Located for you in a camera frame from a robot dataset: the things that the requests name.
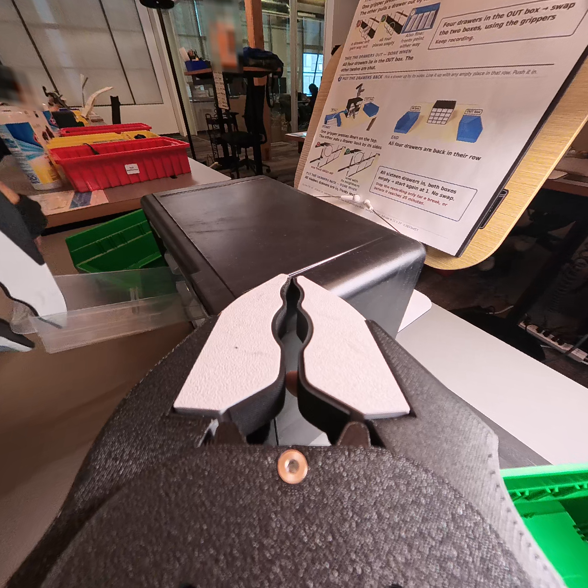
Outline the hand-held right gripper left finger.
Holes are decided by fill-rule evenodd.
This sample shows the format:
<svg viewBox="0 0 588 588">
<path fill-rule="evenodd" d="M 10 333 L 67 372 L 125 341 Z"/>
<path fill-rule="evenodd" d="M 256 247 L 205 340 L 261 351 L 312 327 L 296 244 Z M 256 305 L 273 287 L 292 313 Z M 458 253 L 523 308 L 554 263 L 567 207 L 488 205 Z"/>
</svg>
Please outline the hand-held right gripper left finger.
<svg viewBox="0 0 588 588">
<path fill-rule="evenodd" d="M 290 277 L 279 274 L 219 314 L 174 400 L 175 412 L 233 422 L 241 432 L 255 432 L 279 413 L 289 286 Z"/>
</svg>

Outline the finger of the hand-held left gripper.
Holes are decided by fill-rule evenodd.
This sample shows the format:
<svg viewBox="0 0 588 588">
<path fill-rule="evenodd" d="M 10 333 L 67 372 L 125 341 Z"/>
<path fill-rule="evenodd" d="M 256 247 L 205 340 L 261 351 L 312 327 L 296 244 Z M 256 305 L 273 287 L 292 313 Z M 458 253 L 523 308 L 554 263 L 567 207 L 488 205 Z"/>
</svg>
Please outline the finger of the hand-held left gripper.
<svg viewBox="0 0 588 588">
<path fill-rule="evenodd" d="M 65 299 L 46 263 L 37 263 L 5 234 L 1 234 L 1 287 L 12 300 L 35 316 L 67 312 Z"/>
<path fill-rule="evenodd" d="M 35 344 L 23 334 L 12 331 L 10 324 L 1 319 L 1 352 L 18 351 L 28 352 L 34 349 Z"/>
</svg>

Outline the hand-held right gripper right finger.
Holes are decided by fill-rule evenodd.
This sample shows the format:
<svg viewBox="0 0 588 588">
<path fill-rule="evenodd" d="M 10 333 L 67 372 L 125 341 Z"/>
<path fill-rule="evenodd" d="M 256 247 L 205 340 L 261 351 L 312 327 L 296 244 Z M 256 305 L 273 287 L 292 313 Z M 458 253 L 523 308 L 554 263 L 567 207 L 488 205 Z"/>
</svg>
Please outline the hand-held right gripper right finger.
<svg viewBox="0 0 588 588">
<path fill-rule="evenodd" d="M 364 317 L 325 288 L 295 279 L 299 318 L 307 325 L 299 356 L 301 384 L 322 401 L 367 420 L 408 415 L 410 406 Z"/>
</svg>

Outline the clear plastic drawer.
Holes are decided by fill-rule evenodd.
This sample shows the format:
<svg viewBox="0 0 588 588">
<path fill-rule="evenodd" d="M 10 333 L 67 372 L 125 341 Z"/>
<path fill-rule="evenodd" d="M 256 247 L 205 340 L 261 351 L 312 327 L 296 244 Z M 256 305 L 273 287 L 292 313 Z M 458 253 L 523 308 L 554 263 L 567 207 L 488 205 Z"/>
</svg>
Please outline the clear plastic drawer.
<svg viewBox="0 0 588 588">
<path fill-rule="evenodd" d="M 37 334 L 48 353 L 148 332 L 188 320 L 168 266 L 57 275 L 67 312 L 36 318 L 13 303 L 10 324 Z"/>
</svg>

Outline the green plastic bin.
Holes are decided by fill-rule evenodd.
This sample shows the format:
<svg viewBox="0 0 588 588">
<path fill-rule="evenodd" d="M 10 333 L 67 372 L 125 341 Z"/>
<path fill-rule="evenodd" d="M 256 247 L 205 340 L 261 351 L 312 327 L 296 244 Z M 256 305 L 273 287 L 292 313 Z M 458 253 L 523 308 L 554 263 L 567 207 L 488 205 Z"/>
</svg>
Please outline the green plastic bin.
<svg viewBox="0 0 588 588">
<path fill-rule="evenodd" d="M 65 239 L 74 267 L 80 273 L 102 273 L 165 267 L 151 226 L 142 210 Z"/>
<path fill-rule="evenodd" d="M 502 469 L 527 530 L 568 587 L 587 587 L 587 464 Z"/>
</svg>

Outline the black drawer cabinet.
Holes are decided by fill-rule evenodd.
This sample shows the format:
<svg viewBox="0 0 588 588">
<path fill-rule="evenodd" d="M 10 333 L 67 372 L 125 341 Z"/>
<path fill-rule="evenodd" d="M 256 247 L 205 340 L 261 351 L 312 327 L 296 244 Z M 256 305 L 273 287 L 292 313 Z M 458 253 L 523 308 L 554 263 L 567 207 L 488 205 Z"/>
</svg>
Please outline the black drawer cabinet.
<svg viewBox="0 0 588 588">
<path fill-rule="evenodd" d="M 278 274 L 302 275 L 395 337 L 424 246 L 265 176 L 146 195 L 156 242 L 205 316 Z"/>
</svg>

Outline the pale desk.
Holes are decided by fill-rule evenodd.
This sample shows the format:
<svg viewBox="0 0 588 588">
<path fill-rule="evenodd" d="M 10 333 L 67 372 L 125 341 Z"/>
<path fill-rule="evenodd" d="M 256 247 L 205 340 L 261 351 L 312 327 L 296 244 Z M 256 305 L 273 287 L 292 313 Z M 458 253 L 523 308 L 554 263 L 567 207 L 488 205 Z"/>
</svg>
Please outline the pale desk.
<svg viewBox="0 0 588 588">
<path fill-rule="evenodd" d="M 48 354 L 1 353 L 1 511 L 53 517 L 123 397 L 188 334 L 179 323 Z M 587 463 L 587 367 L 541 364 L 437 305 L 398 342 L 550 463 Z"/>
</svg>

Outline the paper with blue tape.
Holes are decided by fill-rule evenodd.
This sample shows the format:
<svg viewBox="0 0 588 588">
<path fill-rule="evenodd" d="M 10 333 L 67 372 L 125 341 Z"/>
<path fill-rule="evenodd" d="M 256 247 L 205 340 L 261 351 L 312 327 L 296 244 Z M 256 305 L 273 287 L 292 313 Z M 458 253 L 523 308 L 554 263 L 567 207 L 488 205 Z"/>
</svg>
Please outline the paper with blue tape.
<svg viewBox="0 0 588 588">
<path fill-rule="evenodd" d="M 40 205 L 46 217 L 109 203 L 107 195 L 103 190 L 92 190 L 89 192 L 76 192 L 74 190 L 51 193 L 43 192 L 31 195 L 29 198 Z"/>
</svg>

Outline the bank of clear drawers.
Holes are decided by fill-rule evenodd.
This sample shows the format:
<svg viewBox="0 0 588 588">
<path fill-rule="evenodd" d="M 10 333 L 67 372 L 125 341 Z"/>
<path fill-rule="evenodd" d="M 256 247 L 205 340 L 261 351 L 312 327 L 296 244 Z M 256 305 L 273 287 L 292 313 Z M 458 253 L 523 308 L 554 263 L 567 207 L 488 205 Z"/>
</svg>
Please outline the bank of clear drawers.
<svg viewBox="0 0 588 588">
<path fill-rule="evenodd" d="M 207 312 L 204 310 L 201 301 L 198 299 L 194 290 L 187 282 L 186 277 L 180 270 L 178 263 L 169 252 L 165 252 L 164 259 L 174 275 L 175 287 L 180 295 L 182 305 L 188 320 L 196 328 L 208 318 Z"/>
</svg>

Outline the yellow plastic tray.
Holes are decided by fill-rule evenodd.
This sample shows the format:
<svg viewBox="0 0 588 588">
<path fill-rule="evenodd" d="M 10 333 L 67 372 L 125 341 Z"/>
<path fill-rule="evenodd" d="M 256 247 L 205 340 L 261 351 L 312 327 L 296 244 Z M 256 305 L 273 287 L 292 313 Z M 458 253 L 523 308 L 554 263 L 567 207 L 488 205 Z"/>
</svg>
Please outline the yellow plastic tray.
<svg viewBox="0 0 588 588">
<path fill-rule="evenodd" d="M 133 130 L 122 133 L 99 133 L 99 134 L 87 134 L 87 135 L 69 135 L 64 137 L 55 137 L 51 139 L 47 144 L 47 150 L 53 150 L 57 148 L 66 148 L 70 146 L 80 146 L 84 144 L 101 144 L 101 143 L 112 143 L 119 141 L 132 141 L 137 139 L 149 139 L 157 138 L 157 134 L 149 130 Z"/>
</svg>

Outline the red plastic tray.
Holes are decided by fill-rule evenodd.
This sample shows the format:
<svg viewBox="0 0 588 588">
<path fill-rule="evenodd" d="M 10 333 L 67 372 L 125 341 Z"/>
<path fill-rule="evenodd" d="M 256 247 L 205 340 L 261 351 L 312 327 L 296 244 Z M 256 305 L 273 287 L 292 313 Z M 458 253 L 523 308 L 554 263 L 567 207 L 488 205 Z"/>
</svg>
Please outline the red plastic tray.
<svg viewBox="0 0 588 588">
<path fill-rule="evenodd" d="M 151 131 L 152 127 L 148 124 L 136 123 L 119 123 L 112 125 L 95 125 L 95 126 L 73 126 L 59 130 L 60 136 L 79 136 L 92 134 L 121 134 L 125 132 L 143 132 Z"/>
</svg>

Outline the red ribbed labelled tray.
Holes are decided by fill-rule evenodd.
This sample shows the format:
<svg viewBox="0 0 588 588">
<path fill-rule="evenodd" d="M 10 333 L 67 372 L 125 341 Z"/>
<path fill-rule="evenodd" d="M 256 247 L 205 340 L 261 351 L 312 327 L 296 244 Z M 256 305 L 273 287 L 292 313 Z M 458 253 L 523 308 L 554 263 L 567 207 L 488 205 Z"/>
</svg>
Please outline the red ribbed labelled tray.
<svg viewBox="0 0 588 588">
<path fill-rule="evenodd" d="M 190 172 L 187 143 L 167 137 L 83 143 L 49 151 L 77 192 L 122 187 Z"/>
</svg>

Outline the white power strip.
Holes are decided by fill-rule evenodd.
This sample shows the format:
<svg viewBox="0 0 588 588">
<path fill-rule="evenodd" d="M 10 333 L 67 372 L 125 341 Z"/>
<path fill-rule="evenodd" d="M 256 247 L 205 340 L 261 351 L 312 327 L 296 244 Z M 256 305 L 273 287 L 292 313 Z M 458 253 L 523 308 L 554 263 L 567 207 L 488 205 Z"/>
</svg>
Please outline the white power strip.
<svg viewBox="0 0 588 588">
<path fill-rule="evenodd" d="M 563 335 L 526 320 L 519 322 L 518 327 L 535 337 L 542 347 L 556 351 L 579 364 L 587 364 L 587 334 L 580 336 L 576 342 L 568 342 Z"/>
</svg>

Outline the hanging paper sign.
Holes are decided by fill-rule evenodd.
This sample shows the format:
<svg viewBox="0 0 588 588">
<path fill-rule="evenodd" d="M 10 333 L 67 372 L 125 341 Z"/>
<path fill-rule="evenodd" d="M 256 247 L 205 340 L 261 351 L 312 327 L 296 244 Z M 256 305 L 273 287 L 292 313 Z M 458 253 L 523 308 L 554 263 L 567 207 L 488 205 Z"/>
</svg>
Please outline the hanging paper sign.
<svg viewBox="0 0 588 588">
<path fill-rule="evenodd" d="M 213 70 L 212 76 L 215 87 L 217 106 L 223 111 L 228 111 L 230 109 L 230 104 L 227 96 L 224 74 L 220 70 Z"/>
</svg>

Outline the instruction sheet on board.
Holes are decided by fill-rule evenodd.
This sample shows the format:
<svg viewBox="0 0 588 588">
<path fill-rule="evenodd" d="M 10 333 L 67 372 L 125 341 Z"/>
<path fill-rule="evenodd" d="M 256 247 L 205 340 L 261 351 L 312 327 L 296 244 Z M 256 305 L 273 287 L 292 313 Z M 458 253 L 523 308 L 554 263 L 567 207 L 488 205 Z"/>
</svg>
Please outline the instruction sheet on board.
<svg viewBox="0 0 588 588">
<path fill-rule="evenodd" d="M 495 253 L 587 121 L 571 102 L 587 88 L 587 31 L 488 43 L 440 33 L 406 35 L 392 55 L 337 49 L 296 185 L 457 270 Z"/>
</svg>

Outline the black office chair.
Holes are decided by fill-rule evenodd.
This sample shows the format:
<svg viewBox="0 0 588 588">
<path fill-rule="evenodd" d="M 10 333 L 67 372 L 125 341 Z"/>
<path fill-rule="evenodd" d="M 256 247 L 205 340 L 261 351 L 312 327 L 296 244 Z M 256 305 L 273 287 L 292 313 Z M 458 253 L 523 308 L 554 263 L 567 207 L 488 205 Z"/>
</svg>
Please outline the black office chair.
<svg viewBox="0 0 588 588">
<path fill-rule="evenodd" d="M 267 87 L 256 85 L 251 77 L 247 77 L 245 82 L 244 130 L 239 130 L 233 111 L 221 114 L 222 123 L 219 123 L 217 113 L 205 116 L 214 161 L 221 169 L 228 170 L 232 178 L 240 178 L 243 168 L 262 175 L 261 147 L 268 142 L 263 122 Z"/>
</svg>

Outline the black floor lamp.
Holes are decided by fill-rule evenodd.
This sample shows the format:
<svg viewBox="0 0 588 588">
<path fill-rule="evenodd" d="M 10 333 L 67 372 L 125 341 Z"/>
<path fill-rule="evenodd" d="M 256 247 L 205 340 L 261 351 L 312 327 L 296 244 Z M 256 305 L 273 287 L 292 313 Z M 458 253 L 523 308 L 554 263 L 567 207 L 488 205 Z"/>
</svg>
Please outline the black floor lamp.
<svg viewBox="0 0 588 588">
<path fill-rule="evenodd" d="M 140 3 L 145 8 L 152 9 L 157 12 L 159 25 L 161 28 L 161 33 L 162 33 L 162 36 L 164 39 L 166 53 L 168 56 L 168 61 L 169 61 L 170 67 L 171 67 L 171 72 L 172 72 L 172 76 L 173 76 L 173 82 L 174 82 L 174 86 L 175 86 L 176 95 L 178 98 L 180 113 L 182 115 L 183 127 L 185 129 L 185 136 L 187 137 L 187 141 L 189 144 L 192 158 L 195 160 L 196 154 L 195 154 L 194 142 L 193 142 L 192 134 L 191 134 L 190 127 L 189 127 L 189 121 L 188 121 L 187 112 L 186 112 L 186 108 L 185 108 L 185 104 L 184 104 L 184 100 L 183 100 L 183 96 L 182 96 L 182 90 L 181 90 L 181 86 L 180 86 L 178 73 L 177 73 L 176 67 L 175 67 L 175 58 L 173 56 L 174 53 L 172 52 L 172 45 L 171 45 L 171 41 L 170 41 L 170 36 L 168 35 L 168 31 L 166 28 L 166 22 L 165 22 L 165 18 L 164 18 L 164 11 L 168 12 L 168 11 L 172 10 L 175 6 L 175 2 L 174 1 L 140 1 Z"/>
</svg>

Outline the printed instruction sheet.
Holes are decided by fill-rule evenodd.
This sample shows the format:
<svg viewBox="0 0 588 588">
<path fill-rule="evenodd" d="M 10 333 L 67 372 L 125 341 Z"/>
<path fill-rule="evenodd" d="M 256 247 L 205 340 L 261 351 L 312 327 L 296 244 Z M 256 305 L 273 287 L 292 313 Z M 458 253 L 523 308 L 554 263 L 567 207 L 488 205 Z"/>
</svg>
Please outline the printed instruction sheet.
<svg viewBox="0 0 588 588">
<path fill-rule="evenodd" d="M 587 56 L 587 1 L 361 1 L 299 189 L 460 256 Z"/>
</svg>

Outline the dark blue backpack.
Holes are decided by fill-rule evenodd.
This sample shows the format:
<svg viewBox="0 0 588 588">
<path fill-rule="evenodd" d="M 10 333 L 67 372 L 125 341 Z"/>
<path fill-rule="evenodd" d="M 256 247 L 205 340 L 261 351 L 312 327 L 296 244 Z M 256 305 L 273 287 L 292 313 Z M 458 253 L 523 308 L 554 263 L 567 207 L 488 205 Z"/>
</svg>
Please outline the dark blue backpack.
<svg viewBox="0 0 588 588">
<path fill-rule="evenodd" d="M 261 48 L 244 47 L 242 49 L 244 67 L 267 70 L 275 77 L 283 76 L 284 64 L 278 55 Z"/>
</svg>

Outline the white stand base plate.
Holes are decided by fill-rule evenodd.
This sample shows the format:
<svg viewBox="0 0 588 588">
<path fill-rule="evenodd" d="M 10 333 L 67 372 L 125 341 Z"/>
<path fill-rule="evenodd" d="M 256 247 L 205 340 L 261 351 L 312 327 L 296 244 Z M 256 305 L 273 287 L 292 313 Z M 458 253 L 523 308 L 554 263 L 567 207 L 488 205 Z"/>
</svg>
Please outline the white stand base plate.
<svg viewBox="0 0 588 588">
<path fill-rule="evenodd" d="M 431 308 L 432 302 L 430 298 L 420 291 L 414 289 L 406 307 L 405 314 L 401 320 L 398 332 L 401 332 L 414 321 L 418 320 L 421 316 L 428 313 Z"/>
</svg>

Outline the black board bracket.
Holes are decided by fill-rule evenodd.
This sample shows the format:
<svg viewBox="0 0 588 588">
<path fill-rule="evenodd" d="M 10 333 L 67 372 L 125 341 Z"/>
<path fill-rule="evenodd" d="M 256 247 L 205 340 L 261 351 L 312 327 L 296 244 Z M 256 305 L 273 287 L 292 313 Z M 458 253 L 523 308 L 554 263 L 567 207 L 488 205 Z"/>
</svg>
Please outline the black board bracket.
<svg viewBox="0 0 588 588">
<path fill-rule="evenodd" d="M 490 202 L 488 209 L 485 211 L 485 213 L 482 215 L 480 222 L 477 226 L 477 230 L 480 231 L 482 229 L 484 229 L 490 219 L 493 217 L 493 215 L 495 214 L 496 210 L 498 209 L 498 207 L 500 206 L 500 204 L 504 201 L 504 199 L 506 198 L 506 196 L 508 195 L 509 190 L 508 189 L 502 189 L 499 194 L 493 199 L 492 202 Z"/>
</svg>

